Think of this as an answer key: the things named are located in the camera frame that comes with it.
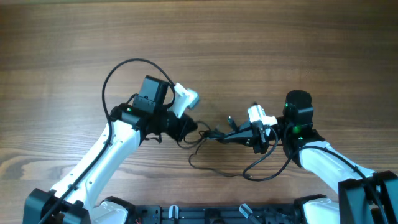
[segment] wooden tabletop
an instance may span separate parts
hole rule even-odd
[[[34,188],[48,190],[85,155],[106,119],[101,88],[128,58],[146,58],[197,91],[188,114],[228,131],[254,101],[280,116],[285,96],[313,97],[314,128],[358,164],[398,172],[398,5],[384,1],[187,1],[0,6],[0,223],[20,223]],[[137,93],[144,63],[121,67],[108,108]],[[195,139],[198,134],[190,135]],[[192,150],[164,135],[146,141],[113,175],[98,201],[136,205],[291,203],[336,194],[290,163],[277,178],[250,182],[192,169]],[[252,148],[208,141],[198,166],[241,172]],[[278,148],[251,172],[275,173]]]

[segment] robotic arm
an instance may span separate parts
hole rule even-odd
[[[171,104],[165,106],[163,103],[169,86],[175,97]],[[146,76],[139,94],[132,96],[131,105],[121,103],[112,109],[110,122],[78,165],[48,192],[35,189],[29,195],[25,202],[23,223],[257,224],[272,220],[272,223],[397,223],[397,176],[389,171],[377,173],[361,167],[334,150],[312,129],[312,99],[300,90],[288,93],[281,117],[267,116],[260,105],[253,105],[248,109],[249,119],[242,125],[237,126],[229,117],[231,132],[204,131],[203,138],[242,144],[253,147],[254,153],[265,154],[243,172],[242,176],[249,180],[274,178],[293,160],[299,167],[319,176],[338,193],[338,203],[324,195],[312,195],[297,199],[294,204],[276,207],[249,208],[243,204],[236,208],[178,208],[173,205],[166,209],[135,206],[110,197],[95,207],[98,195],[113,173],[143,141],[149,140],[147,135],[158,135],[158,138],[151,139],[161,142],[161,133],[166,133],[180,142],[198,128],[197,123],[184,113],[186,108],[192,109],[198,99],[196,92],[186,90],[179,83],[170,85],[169,82]],[[113,130],[111,136],[109,124]],[[274,140],[275,144],[268,151],[270,141]],[[283,142],[288,157],[283,168],[265,179],[250,178],[246,172],[269,156],[279,140]],[[104,146],[106,150],[96,161]],[[372,204],[378,207],[370,209]]]

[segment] brown table surface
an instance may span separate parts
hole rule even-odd
[[[127,58],[158,63],[196,90],[188,114],[238,124],[256,101],[280,116],[285,96],[313,96],[314,128],[362,166],[398,172],[398,14],[384,1],[130,2],[0,7],[0,223],[20,223],[34,188],[48,190],[85,155],[104,129],[101,88]],[[106,89],[108,108],[137,93],[143,63],[121,67]],[[336,194],[290,163],[278,178],[250,182],[192,169],[192,150],[144,142],[120,166],[98,201],[136,205],[290,203]],[[196,165],[241,172],[252,149],[208,142]],[[251,173],[271,175],[278,149]]]

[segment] wood grain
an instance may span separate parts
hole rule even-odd
[[[253,101],[280,116],[286,94],[313,96],[314,123],[362,166],[398,172],[398,15],[384,1],[207,1],[52,4],[0,7],[0,223],[20,223],[24,200],[49,189],[77,164],[106,123],[101,87],[127,58],[159,64],[196,90],[194,119],[227,130]],[[108,107],[138,92],[154,68],[120,68],[106,89]],[[191,151],[170,138],[145,142],[122,164],[99,200],[137,205],[292,202],[336,195],[295,164],[255,183],[194,170]],[[241,172],[259,155],[208,142],[193,161]],[[281,149],[259,164],[271,175]]]

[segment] wooden table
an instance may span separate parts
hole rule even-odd
[[[382,1],[206,1],[0,7],[0,223],[20,223],[24,200],[47,190],[97,140],[106,120],[101,87],[127,58],[159,64],[201,96],[188,114],[227,131],[254,102],[280,116],[286,94],[313,96],[314,127],[362,166],[398,172],[398,14]],[[108,108],[137,93],[149,65],[121,67],[106,89]],[[192,134],[190,139],[197,138]],[[99,200],[137,205],[290,203],[311,194],[337,199],[294,163],[278,178],[250,182],[192,169],[192,151],[144,142]],[[208,142],[198,166],[241,172],[252,149]],[[278,149],[252,174],[271,175]]]

